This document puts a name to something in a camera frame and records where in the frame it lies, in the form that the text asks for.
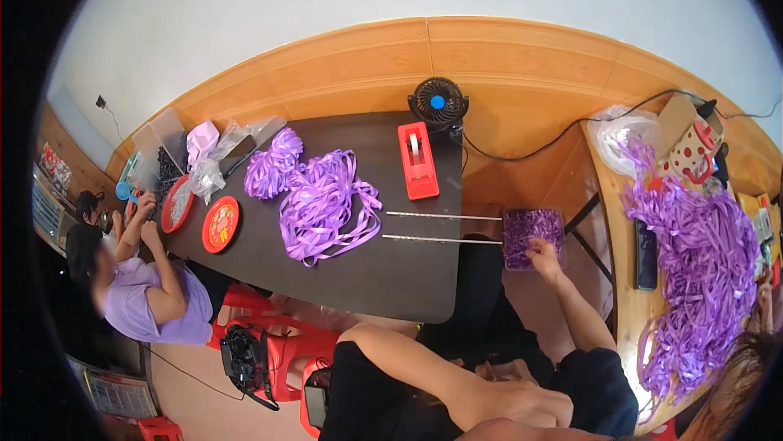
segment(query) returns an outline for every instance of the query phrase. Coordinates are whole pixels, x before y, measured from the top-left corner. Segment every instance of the fan grille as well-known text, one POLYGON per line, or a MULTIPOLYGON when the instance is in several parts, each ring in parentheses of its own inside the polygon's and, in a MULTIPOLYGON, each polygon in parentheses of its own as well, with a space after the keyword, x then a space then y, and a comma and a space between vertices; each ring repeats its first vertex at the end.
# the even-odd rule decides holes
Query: fan grille
POLYGON ((411 109, 416 116, 434 126, 456 124, 467 112, 467 100, 460 88, 446 78, 430 78, 419 84, 410 99, 411 109), (440 96, 444 100, 443 108, 434 108, 431 100, 440 96))

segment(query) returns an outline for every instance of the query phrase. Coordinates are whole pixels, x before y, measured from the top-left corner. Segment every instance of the purple satin ribbon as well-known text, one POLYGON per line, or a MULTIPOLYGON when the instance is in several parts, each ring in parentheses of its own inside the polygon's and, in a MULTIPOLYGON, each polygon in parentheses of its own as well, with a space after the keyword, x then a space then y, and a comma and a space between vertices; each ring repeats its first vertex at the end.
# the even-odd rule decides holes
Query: purple satin ribbon
POLYGON ((626 214, 655 232, 659 268, 666 272, 661 292, 670 308, 644 329, 637 364, 655 410, 670 392, 676 405, 714 381, 714 372, 726 363, 756 298, 759 245, 748 216, 728 192, 705 196, 682 188, 671 175, 662 178, 661 190, 647 190, 646 173, 657 176, 653 148, 631 141, 622 151, 638 177, 633 188, 626 185, 626 214), (655 337, 649 360, 648 335, 655 337))
POLYGON ((353 151, 330 152, 299 162, 303 146, 290 128, 281 130, 269 150, 250 157, 244 190, 259 199, 274 198, 291 190, 280 204, 280 231, 289 257, 312 267, 318 260, 337 256, 370 240, 380 230, 375 210, 383 205, 378 191, 356 176, 353 151), (356 227, 347 234, 340 228, 351 219, 351 201, 359 196, 362 209, 356 227))
POLYGON ((361 245, 380 230, 375 210, 383 205, 377 189, 356 177, 353 151, 337 150, 310 159, 303 170, 290 174, 290 187, 280 204, 280 232, 289 257, 307 267, 361 245), (362 202, 356 227, 340 234, 351 218, 354 194, 362 202), (341 247, 329 251, 332 246, 341 247))
POLYGON ((245 193, 266 200, 288 190, 288 178, 299 163, 304 146, 297 134, 286 127, 275 135, 269 150, 256 151, 250 156, 245 174, 245 193))

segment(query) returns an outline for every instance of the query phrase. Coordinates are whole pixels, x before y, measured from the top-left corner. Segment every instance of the hand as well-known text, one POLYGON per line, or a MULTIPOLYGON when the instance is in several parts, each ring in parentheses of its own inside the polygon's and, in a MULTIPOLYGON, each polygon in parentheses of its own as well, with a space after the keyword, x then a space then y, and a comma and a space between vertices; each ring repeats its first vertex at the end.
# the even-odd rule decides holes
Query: hand
POLYGON ((546 390, 531 381, 481 381, 471 388, 466 396, 469 398, 447 404, 449 416, 463 431, 500 417, 537 428, 571 425, 574 405, 564 393, 546 390))
POLYGON ((146 244, 151 251, 163 249, 161 236, 157 232, 157 223, 154 221, 150 220, 142 224, 141 236, 144 244, 146 244))
POLYGON ((155 210, 155 194, 146 192, 139 196, 138 206, 139 208, 136 210, 134 218, 146 219, 155 210))
POLYGON ((557 250, 547 240, 530 239, 530 249, 525 251, 524 254, 533 263, 535 270, 549 284, 554 284, 557 277, 563 273, 563 270, 560 268, 560 262, 557 260, 557 250))
POLYGON ((117 229, 122 229, 122 214, 116 210, 111 213, 112 226, 117 232, 117 229))

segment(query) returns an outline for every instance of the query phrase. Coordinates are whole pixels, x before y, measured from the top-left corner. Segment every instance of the smartphone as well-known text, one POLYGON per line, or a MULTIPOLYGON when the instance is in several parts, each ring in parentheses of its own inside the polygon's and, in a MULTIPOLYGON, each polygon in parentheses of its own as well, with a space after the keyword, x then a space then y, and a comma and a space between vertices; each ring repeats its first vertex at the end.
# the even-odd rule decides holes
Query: smartphone
POLYGON ((327 389, 305 385, 305 406, 310 426, 323 429, 327 418, 327 389))
POLYGON ((254 150, 255 141, 248 135, 220 162, 220 173, 229 176, 254 150))
POLYGON ((637 242, 636 288, 653 291, 658 288, 658 238, 641 220, 636 219, 633 224, 637 242))

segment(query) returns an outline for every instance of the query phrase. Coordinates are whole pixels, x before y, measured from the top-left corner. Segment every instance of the tangled purple ribbon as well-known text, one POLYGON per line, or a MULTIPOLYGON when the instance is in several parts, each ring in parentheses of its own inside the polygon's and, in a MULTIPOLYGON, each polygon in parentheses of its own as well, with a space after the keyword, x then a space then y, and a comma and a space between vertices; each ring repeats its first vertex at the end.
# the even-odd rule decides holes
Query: tangled purple ribbon
POLYGON ((669 392, 679 404, 726 363, 756 299, 759 245, 728 192, 705 196, 671 175, 662 178, 661 189, 645 190, 645 173, 657 176, 654 149, 634 140, 623 152, 637 168, 633 189, 626 185, 626 214, 655 232, 659 267, 666 272, 662 293, 670 309, 645 327, 637 363, 654 413, 669 392), (651 334, 655 344, 645 364, 651 334))
POLYGON ((280 204, 280 232, 289 257, 312 267, 318 260, 337 256, 370 240, 380 230, 375 210, 383 205, 378 191, 356 176, 353 151, 333 151, 299 162, 303 146, 290 128, 281 130, 266 152, 250 159, 244 189, 250 196, 273 198, 290 189, 280 204), (354 194, 362 209, 356 227, 340 234, 351 218, 354 194), (332 246, 340 246, 329 251, 332 246))
POLYGON ((289 174, 302 166, 299 156, 304 150, 299 136, 286 127, 275 135, 269 150, 250 156, 245 174, 245 193, 266 200, 288 190, 289 174))

